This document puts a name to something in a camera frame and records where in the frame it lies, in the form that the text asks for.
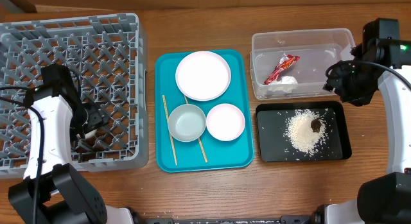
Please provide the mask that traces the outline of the small white bowl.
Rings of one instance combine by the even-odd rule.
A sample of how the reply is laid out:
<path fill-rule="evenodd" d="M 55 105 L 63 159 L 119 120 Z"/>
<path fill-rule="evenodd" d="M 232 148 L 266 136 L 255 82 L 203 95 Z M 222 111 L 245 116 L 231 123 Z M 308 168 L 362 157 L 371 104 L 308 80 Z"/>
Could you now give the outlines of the small white bowl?
<path fill-rule="evenodd" d="M 213 107 L 206 117 L 208 132 L 219 141 L 233 141 L 245 129 L 245 117 L 236 106 L 222 103 Z"/>

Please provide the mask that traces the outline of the brown food scrap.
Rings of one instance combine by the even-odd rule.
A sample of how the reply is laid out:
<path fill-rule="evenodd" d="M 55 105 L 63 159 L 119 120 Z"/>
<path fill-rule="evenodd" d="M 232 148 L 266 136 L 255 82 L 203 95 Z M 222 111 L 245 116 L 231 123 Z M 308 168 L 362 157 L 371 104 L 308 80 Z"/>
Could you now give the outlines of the brown food scrap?
<path fill-rule="evenodd" d="M 314 133 L 319 133 L 322 123 L 319 119 L 314 119 L 311 121 L 311 129 Z"/>

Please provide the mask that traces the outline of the white tissue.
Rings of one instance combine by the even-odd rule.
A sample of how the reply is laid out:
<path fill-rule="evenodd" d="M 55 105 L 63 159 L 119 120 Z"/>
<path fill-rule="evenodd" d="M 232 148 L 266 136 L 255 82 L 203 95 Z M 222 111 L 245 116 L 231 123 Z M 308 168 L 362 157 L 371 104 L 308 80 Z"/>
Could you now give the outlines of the white tissue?
<path fill-rule="evenodd" d="M 293 76 L 282 76 L 280 80 L 274 80 L 270 85 L 291 85 L 298 84 L 296 78 Z"/>

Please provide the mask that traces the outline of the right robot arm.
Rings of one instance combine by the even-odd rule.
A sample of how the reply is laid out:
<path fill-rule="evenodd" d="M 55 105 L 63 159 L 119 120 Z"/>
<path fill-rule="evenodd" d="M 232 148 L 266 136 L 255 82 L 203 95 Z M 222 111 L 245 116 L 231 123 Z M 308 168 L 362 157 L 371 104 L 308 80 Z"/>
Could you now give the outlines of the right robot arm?
<path fill-rule="evenodd" d="M 357 198 L 321 205 L 311 223 L 410 223 L 410 42 L 396 19 L 377 18 L 363 27 L 352 60 L 326 70 L 324 90 L 357 107 L 383 97 L 389 137 L 386 175 L 359 188 Z"/>

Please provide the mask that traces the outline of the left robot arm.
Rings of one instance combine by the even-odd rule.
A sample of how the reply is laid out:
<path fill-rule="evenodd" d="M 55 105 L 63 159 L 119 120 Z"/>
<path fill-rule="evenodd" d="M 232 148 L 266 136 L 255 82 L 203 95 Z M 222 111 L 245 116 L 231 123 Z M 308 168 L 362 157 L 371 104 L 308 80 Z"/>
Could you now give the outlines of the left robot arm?
<path fill-rule="evenodd" d="M 31 123 L 29 163 L 8 199 L 25 223 L 106 223 L 104 201 L 72 165 L 71 146 L 109 119 L 99 105 L 81 101 L 74 71 L 58 64 L 40 71 L 42 85 L 21 102 Z"/>

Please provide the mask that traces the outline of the red snack wrapper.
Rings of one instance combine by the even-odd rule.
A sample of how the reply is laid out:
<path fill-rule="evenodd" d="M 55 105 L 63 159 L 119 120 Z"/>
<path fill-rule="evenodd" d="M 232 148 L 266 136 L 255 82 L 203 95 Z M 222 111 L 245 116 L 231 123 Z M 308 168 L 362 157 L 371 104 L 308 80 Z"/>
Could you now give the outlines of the red snack wrapper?
<path fill-rule="evenodd" d="M 284 53 L 275 66 L 272 74 L 264 81 L 265 85 L 269 85 L 270 83 L 277 81 L 280 77 L 280 74 L 289 69 L 294 63 L 296 63 L 300 59 L 300 56 L 297 55 L 288 55 Z"/>

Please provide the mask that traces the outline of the wooden chopstick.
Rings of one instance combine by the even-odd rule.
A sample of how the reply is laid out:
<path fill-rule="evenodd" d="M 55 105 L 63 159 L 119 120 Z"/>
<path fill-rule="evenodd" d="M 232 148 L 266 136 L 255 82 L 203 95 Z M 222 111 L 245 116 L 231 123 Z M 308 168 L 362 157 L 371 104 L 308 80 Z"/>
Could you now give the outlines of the wooden chopstick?
<path fill-rule="evenodd" d="M 184 95 L 184 99 L 185 99 L 186 104 L 189 104 L 188 99 L 187 99 L 187 97 L 186 97 L 185 95 Z M 199 143 L 200 149 L 201 149 L 201 151 L 202 151 L 202 155 L 203 155 L 204 161 L 205 161 L 205 163 L 208 163 L 208 158 L 207 158 L 207 155 L 206 155 L 206 152 L 205 152 L 205 150 L 204 150 L 204 146 L 203 146 L 203 144 L 202 144 L 202 140 L 201 140 L 200 137 L 198 138 L 198 143 Z"/>
<path fill-rule="evenodd" d="M 169 129 L 169 127 L 170 127 L 169 126 L 169 113 L 168 113 L 168 107 L 167 107 L 165 95 L 162 95 L 162 101 L 163 101 L 163 105 L 164 105 L 164 112 L 165 112 L 166 122 L 167 122 L 167 126 L 168 126 L 168 133 L 169 133 L 169 136 L 170 136 L 170 142 L 171 142 L 171 148 L 172 148 L 172 152 L 173 152 L 173 158 L 174 158 L 175 165 L 177 166 L 178 165 L 177 154 L 176 154 L 176 151 L 175 151 L 174 138 L 173 138 L 173 136 L 170 132 L 170 129 Z"/>

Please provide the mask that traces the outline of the white cup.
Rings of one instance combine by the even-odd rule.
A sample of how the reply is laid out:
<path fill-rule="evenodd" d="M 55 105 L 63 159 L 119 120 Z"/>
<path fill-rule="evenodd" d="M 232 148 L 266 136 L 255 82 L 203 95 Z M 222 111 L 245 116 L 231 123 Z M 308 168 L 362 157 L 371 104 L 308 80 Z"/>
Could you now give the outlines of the white cup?
<path fill-rule="evenodd" d="M 79 134 L 77 135 L 80 139 L 90 139 L 91 137 L 94 137 L 96 134 L 96 130 L 92 130 L 86 134 L 84 134 L 84 136 L 80 136 Z"/>

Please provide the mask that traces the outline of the large white round plate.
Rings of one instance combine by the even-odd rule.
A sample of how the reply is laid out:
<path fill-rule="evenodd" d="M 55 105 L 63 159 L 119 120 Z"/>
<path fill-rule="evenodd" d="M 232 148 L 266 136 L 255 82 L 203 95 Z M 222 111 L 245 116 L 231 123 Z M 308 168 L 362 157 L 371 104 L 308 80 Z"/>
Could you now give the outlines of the large white round plate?
<path fill-rule="evenodd" d="M 220 97 L 231 82 L 227 61 L 211 51 L 196 51 L 184 57 L 177 66 L 175 80 L 187 98 L 210 101 Z"/>

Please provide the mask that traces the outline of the grey shallow bowl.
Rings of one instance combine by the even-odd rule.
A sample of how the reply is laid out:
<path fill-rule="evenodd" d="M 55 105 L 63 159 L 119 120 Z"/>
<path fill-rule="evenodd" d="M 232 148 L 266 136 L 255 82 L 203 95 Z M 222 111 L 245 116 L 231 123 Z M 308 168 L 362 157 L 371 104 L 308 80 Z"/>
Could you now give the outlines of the grey shallow bowl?
<path fill-rule="evenodd" d="M 180 142 L 195 141 L 206 129 L 206 115 L 196 105 L 180 105 L 169 115 L 169 126 L 174 139 Z"/>

